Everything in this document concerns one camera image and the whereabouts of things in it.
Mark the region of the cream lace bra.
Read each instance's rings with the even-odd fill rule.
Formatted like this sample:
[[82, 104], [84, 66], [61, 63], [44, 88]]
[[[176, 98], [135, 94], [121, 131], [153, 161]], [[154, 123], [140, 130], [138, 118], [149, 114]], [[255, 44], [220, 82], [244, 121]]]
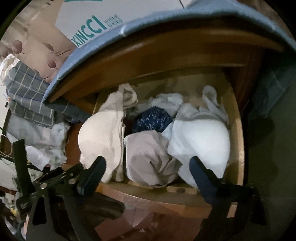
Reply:
[[137, 93], [128, 84], [119, 85], [118, 91], [112, 92], [100, 106], [97, 113], [82, 125], [78, 134], [81, 152], [80, 162], [88, 169], [95, 159], [102, 156], [106, 160], [106, 171], [101, 179], [124, 180], [123, 139], [126, 110], [138, 102]]

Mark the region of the white padded bra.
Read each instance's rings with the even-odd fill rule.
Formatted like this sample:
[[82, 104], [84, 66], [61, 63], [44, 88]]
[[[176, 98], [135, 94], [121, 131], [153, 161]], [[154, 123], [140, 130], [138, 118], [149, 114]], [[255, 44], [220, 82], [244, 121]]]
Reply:
[[224, 105], [218, 103], [216, 90], [210, 85], [203, 88], [202, 99], [205, 107], [182, 104], [162, 132], [169, 142], [168, 154], [181, 163], [179, 177], [194, 188], [198, 186], [189, 170], [192, 157], [197, 156], [218, 178], [223, 177], [230, 157], [229, 118]]

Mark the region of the grey beige underwear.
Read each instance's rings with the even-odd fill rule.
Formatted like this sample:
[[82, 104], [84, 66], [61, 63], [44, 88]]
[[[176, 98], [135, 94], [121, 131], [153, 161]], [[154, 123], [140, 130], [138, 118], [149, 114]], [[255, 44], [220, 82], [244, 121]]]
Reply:
[[159, 132], [143, 131], [125, 137], [127, 177], [142, 186], [163, 187], [179, 176], [181, 163], [167, 153], [168, 140]]

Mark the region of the wooden drawer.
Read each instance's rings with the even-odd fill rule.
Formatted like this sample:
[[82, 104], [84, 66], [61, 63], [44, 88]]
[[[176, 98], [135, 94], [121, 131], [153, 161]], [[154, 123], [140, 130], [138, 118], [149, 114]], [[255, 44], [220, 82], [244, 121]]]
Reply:
[[[139, 100], [154, 97], [159, 93], [178, 92], [185, 101], [196, 107], [205, 106], [202, 89], [206, 85], [217, 91], [218, 101], [223, 103], [229, 116], [230, 158], [223, 178], [233, 184], [242, 185], [244, 178], [244, 140], [238, 104], [230, 82], [218, 70], [172, 78], [135, 81], [131, 84]], [[144, 187], [125, 178], [122, 182], [111, 180], [100, 183], [96, 189], [127, 205], [161, 214], [192, 218], [206, 218], [211, 206], [201, 196], [199, 190], [177, 179], [173, 184], [162, 188]]]

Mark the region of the navy patterned underwear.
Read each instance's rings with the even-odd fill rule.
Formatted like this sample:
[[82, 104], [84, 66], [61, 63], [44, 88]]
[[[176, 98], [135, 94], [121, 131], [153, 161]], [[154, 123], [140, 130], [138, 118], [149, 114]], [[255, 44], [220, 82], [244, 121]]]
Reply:
[[132, 122], [132, 133], [153, 130], [161, 133], [172, 122], [173, 118], [166, 110], [153, 106], [135, 117]]

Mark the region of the light grey underwear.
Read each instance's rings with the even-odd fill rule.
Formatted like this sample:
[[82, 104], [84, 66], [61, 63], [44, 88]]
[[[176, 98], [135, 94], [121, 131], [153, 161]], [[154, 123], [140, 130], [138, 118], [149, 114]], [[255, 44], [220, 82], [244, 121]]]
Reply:
[[179, 93], [161, 93], [155, 98], [140, 101], [136, 106], [127, 110], [127, 116], [137, 116], [152, 107], [164, 109], [170, 116], [174, 116], [183, 104], [183, 97]]

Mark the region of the grey bed mattress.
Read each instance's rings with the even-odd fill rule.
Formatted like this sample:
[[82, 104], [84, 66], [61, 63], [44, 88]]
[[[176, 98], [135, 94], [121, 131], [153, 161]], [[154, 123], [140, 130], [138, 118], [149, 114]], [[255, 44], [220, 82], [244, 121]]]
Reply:
[[267, 207], [264, 240], [295, 240], [295, 86], [269, 112], [269, 133], [249, 149], [248, 181]]

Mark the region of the grey plaid fabric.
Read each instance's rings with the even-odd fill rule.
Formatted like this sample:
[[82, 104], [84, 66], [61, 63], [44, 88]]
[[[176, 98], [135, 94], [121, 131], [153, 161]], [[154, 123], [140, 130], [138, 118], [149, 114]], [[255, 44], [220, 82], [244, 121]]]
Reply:
[[62, 122], [69, 123], [64, 114], [43, 104], [49, 84], [21, 61], [9, 71], [4, 83], [12, 114], [45, 128]]

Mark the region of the beige leaf pattern curtain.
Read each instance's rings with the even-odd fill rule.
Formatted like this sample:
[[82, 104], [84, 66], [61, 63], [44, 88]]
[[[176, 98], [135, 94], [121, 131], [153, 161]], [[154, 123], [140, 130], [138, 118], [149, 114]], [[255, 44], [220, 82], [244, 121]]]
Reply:
[[1, 59], [13, 54], [51, 83], [76, 49], [55, 26], [63, 1], [30, 1], [14, 17], [1, 39]]

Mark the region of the brown wooden nightstand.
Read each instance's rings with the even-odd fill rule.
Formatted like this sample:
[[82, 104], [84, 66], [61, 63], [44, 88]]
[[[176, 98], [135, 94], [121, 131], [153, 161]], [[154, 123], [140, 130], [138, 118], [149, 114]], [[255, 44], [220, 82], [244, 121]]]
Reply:
[[89, 112], [86, 96], [123, 83], [223, 69], [240, 108], [254, 77], [283, 46], [260, 35], [229, 28], [146, 29], [87, 53], [79, 49], [63, 64], [58, 83], [46, 97], [64, 99]]

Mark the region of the white Xincci shoe box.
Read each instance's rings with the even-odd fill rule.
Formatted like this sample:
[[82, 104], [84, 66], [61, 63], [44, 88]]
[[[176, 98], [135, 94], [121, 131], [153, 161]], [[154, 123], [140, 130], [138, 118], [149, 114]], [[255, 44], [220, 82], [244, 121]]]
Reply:
[[55, 27], [81, 48], [124, 23], [159, 11], [183, 9], [191, 3], [178, 0], [64, 1]]

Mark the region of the blue checked cloth cover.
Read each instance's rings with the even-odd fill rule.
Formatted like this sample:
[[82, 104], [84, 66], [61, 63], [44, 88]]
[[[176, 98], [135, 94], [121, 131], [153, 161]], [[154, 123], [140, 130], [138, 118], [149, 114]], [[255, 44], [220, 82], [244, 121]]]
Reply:
[[[118, 26], [79, 49], [90, 53], [146, 29], [160, 32], [162, 28], [186, 29], [209, 26], [251, 32], [283, 46], [281, 53], [268, 57], [264, 62], [250, 85], [245, 102], [245, 106], [253, 104], [259, 114], [267, 114], [286, 89], [295, 82], [295, 40], [270, 18], [237, 1], [196, 1], [185, 9], [152, 14]], [[46, 97], [58, 83], [57, 75], [44, 94], [44, 104], [73, 118], [84, 119], [91, 111], [85, 112], [64, 99], [52, 104], [46, 101]]]

